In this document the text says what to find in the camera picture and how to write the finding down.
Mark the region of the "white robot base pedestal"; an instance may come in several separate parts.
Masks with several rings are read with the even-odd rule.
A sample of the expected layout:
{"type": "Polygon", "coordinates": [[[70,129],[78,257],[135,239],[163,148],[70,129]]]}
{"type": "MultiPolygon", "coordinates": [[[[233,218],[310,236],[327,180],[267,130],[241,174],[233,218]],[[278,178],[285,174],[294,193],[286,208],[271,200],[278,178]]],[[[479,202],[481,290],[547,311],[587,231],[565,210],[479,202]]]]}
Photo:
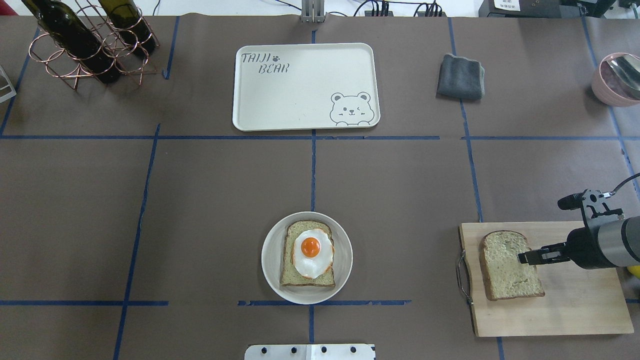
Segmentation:
{"type": "Polygon", "coordinates": [[[247,347],[245,360],[375,360],[374,344],[254,344],[247,347]]]}

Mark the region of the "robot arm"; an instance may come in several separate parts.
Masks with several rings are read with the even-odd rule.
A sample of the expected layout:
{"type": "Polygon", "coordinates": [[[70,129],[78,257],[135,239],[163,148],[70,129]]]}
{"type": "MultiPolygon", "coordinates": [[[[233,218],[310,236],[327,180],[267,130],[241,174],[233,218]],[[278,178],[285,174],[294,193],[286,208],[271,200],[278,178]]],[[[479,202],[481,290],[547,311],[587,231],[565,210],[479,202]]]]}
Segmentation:
{"type": "Polygon", "coordinates": [[[575,228],[562,243],[518,254],[526,265],[573,262],[586,270],[638,266],[639,217],[617,219],[596,228],[575,228]]]}

